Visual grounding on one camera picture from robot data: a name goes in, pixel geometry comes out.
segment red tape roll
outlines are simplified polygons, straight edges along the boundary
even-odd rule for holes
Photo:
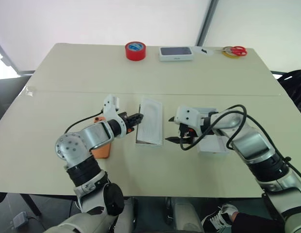
[[[142,42],[133,41],[125,46],[126,56],[129,60],[140,61],[146,56],[146,45]]]

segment power adapter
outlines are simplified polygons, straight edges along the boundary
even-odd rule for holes
[[[21,212],[17,216],[14,217],[13,223],[14,227],[18,228],[21,227],[29,222],[26,212]]]

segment red scissors handle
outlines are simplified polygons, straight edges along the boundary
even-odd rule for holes
[[[233,54],[235,54],[237,56],[245,56],[248,54],[246,48],[242,47],[242,46],[234,46],[231,48],[231,51]]]

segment orange phone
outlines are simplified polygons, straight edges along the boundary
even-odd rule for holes
[[[105,118],[102,116],[96,117],[94,120],[94,123],[96,123],[100,120],[105,120]],[[111,149],[111,143],[106,144],[105,146],[103,146],[101,148],[91,150],[91,152],[95,159],[106,159],[110,156],[110,149]]]

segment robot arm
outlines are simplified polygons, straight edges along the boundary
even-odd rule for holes
[[[203,138],[210,128],[215,134],[231,138],[231,147],[255,176],[264,191],[263,198],[285,221],[285,232],[301,231],[301,181],[260,132],[246,122],[241,125],[243,117],[242,112],[233,109],[204,116],[194,108],[180,106],[170,121],[180,125],[181,138],[167,140],[180,143],[186,150],[198,143],[193,137]],[[186,142],[192,145],[184,148],[182,144]]]
[[[121,189],[111,183],[107,173],[100,168],[91,150],[100,148],[134,130],[142,114],[127,116],[117,114],[118,100],[109,95],[104,100],[105,121],[94,123],[79,132],[65,133],[56,142],[59,158],[75,184],[74,192],[81,209],[60,225],[46,233],[108,233],[113,231],[117,216],[124,208]]]

